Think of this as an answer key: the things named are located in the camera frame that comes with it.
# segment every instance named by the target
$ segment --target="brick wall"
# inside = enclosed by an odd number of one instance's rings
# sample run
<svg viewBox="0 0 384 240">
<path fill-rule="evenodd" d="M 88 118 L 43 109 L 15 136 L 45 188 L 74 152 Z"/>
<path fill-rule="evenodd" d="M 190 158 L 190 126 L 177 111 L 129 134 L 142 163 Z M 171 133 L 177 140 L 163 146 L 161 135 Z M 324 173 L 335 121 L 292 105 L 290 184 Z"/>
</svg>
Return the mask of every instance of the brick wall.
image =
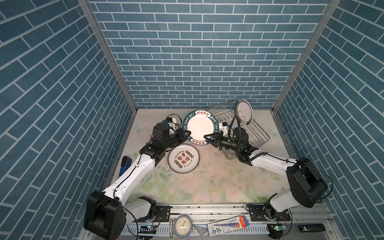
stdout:
<svg viewBox="0 0 384 240">
<path fill-rule="evenodd" d="M 297 155 L 332 177 L 326 203 L 345 239 L 383 239 L 383 12 L 382 0 L 342 0 L 278 110 Z"/>
<path fill-rule="evenodd" d="M 328 0 L 91 0 L 139 108 L 270 109 Z"/>
<path fill-rule="evenodd" d="M 0 239 L 73 239 L 132 112 L 76 0 L 0 1 Z"/>
</svg>

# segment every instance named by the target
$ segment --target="plate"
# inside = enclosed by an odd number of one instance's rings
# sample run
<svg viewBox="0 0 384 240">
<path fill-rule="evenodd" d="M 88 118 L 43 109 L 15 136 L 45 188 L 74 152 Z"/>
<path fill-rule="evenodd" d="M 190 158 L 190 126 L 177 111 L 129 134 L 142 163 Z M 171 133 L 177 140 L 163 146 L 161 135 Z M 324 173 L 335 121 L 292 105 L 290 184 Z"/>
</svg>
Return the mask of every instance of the plate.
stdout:
<svg viewBox="0 0 384 240">
<path fill-rule="evenodd" d="M 235 115 L 239 116 L 243 124 L 250 124 L 253 120 L 251 104 L 245 99 L 237 99 L 235 102 Z"/>
<path fill-rule="evenodd" d="M 188 113 L 183 121 L 182 128 L 191 131 L 188 140 L 196 145 L 207 145 L 210 141 L 204 135 L 218 132 L 218 121 L 216 117 L 208 111 L 196 110 Z"/>
<path fill-rule="evenodd" d="M 168 155 L 168 164 L 173 171 L 188 173 L 193 171 L 200 161 L 200 155 L 194 146 L 182 144 L 175 147 Z"/>
</svg>

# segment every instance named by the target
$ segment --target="floral tabletop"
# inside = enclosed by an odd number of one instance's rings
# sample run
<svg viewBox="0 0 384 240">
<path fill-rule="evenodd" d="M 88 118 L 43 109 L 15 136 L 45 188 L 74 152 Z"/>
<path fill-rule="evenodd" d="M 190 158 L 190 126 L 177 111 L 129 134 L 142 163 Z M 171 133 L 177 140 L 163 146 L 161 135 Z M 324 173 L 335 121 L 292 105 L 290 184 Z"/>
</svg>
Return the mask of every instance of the floral tabletop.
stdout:
<svg viewBox="0 0 384 240">
<path fill-rule="evenodd" d="M 140 148 L 149 140 L 152 126 L 169 114 L 164 110 L 158 113 L 156 111 L 159 110 L 142 109 L 138 112 L 122 156 L 129 156 L 134 160 Z M 177 113 L 182 118 L 188 112 L 172 110 L 172 113 Z M 263 117 L 260 115 L 271 118 L 269 111 L 257 113 L 259 118 Z M 271 136 L 271 140 L 261 148 L 273 154 L 283 153 L 285 148 L 273 120 L 259 120 L 256 117 L 255 120 Z M 274 193 L 289 188 L 286 177 L 243 164 L 237 159 L 229 161 L 219 149 L 211 145 L 193 146 L 200 154 L 200 162 L 195 170 L 187 174 L 174 172 L 168 165 L 167 154 L 134 189 L 128 202 L 136 201 L 142 195 L 157 202 L 265 202 Z"/>
</svg>

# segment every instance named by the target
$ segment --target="dish rack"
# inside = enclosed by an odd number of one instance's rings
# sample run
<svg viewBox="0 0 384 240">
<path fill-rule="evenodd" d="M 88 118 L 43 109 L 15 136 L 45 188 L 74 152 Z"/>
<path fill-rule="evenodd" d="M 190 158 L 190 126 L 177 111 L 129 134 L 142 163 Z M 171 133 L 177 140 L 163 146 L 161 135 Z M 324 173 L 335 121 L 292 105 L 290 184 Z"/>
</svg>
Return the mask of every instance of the dish rack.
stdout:
<svg viewBox="0 0 384 240">
<path fill-rule="evenodd" d="M 236 100 L 234 99 L 227 103 L 207 109 L 207 111 L 212 113 L 219 122 L 227 122 L 230 124 L 232 119 L 235 117 L 235 102 Z M 254 119 L 250 124 L 244 126 L 240 124 L 240 126 L 247 131 L 249 136 L 249 143 L 254 147 L 260 147 L 271 139 L 269 134 L 262 127 L 260 127 L 260 125 Z M 236 120 L 233 122 L 232 129 L 235 127 L 237 127 Z M 228 160 L 236 158 L 235 151 L 231 149 L 225 150 L 224 148 L 222 151 Z"/>
</svg>

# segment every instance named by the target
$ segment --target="plate rim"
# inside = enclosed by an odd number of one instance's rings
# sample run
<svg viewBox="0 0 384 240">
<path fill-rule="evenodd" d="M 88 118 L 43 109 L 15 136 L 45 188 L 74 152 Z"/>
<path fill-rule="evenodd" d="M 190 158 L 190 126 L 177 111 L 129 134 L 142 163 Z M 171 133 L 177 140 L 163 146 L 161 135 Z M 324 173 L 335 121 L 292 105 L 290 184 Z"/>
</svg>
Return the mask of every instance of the plate rim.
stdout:
<svg viewBox="0 0 384 240">
<path fill-rule="evenodd" d="M 235 113 L 235 116 L 237 116 L 238 114 L 237 114 L 237 106 L 241 103 L 241 102 L 245 102 L 245 103 L 247 103 L 250 107 L 251 107 L 251 119 L 249 120 L 249 121 L 247 121 L 247 124 L 246 125 L 249 125 L 251 122 L 252 122 L 252 120 L 253 120 L 253 108 L 252 108 L 252 106 L 251 106 L 251 104 L 246 100 L 246 99 L 244 99 L 244 98 L 239 98 L 239 99 L 237 99 L 236 100 L 236 102 L 235 102 L 235 106 L 234 106 L 234 113 Z"/>
<path fill-rule="evenodd" d="M 196 152 L 197 152 L 197 156 L 199 157 L 199 158 L 198 158 L 198 161 L 197 161 L 197 165 L 196 165 L 192 170 L 190 170 L 190 171 L 188 171 L 188 172 L 178 172 L 178 171 L 174 170 L 174 169 L 170 166 L 170 162 L 169 162 L 169 156 L 170 156 L 170 154 L 171 154 L 176 148 L 181 147 L 181 146 L 190 146 L 190 147 L 193 147 L 193 148 L 196 150 Z M 181 144 L 181 145 L 175 147 L 174 149 L 172 149 L 172 151 L 170 151 L 169 154 L 168 154 L 168 165 L 169 165 L 169 167 L 170 167 L 174 172 L 176 172 L 176 173 L 178 173 L 178 174 L 186 174 L 186 173 L 190 173 L 190 172 L 192 172 L 193 170 L 195 170 L 195 169 L 197 168 L 197 166 L 199 165 L 199 163 L 200 163 L 200 153 L 199 153 L 199 151 L 197 150 L 197 148 L 195 148 L 194 146 L 189 145 L 189 144 Z"/>
<path fill-rule="evenodd" d="M 196 114 L 195 114 L 194 116 L 192 116 L 186 123 L 185 123 L 185 118 L 186 118 L 188 115 L 190 115 L 191 113 L 195 113 L 196 111 L 204 111 L 204 112 L 208 112 L 209 114 L 211 114 L 211 116 L 214 118 L 214 120 L 216 120 L 216 122 L 218 123 L 217 118 L 216 118 L 215 115 L 213 115 L 210 111 L 199 110 L 199 109 L 197 109 L 197 110 L 194 110 L 194 111 L 189 112 L 189 113 L 184 117 L 184 120 L 183 120 L 183 122 L 182 122 L 182 124 L 181 124 L 181 127 L 182 127 L 184 130 L 187 130 L 187 125 L 188 125 L 189 120 L 191 120 L 192 117 L 196 116 Z M 219 131 L 219 127 L 218 127 L 218 125 L 217 125 L 217 129 L 216 129 L 216 127 L 215 127 L 215 122 L 212 120 L 212 118 L 210 118 L 210 117 L 208 117 L 208 116 L 206 116 L 206 117 L 209 118 L 209 119 L 212 121 L 212 123 L 214 124 L 214 132 L 213 132 L 213 133 L 217 133 L 217 132 Z M 205 140 L 207 143 L 204 144 L 204 145 L 200 145 L 200 144 L 195 144 L 195 143 L 191 142 L 191 139 L 192 139 L 192 137 L 189 136 L 189 137 L 188 137 L 189 142 L 192 143 L 192 144 L 194 144 L 194 145 L 197 145 L 197 146 L 205 146 L 205 145 L 208 145 L 208 144 L 211 143 L 210 140 Z"/>
</svg>

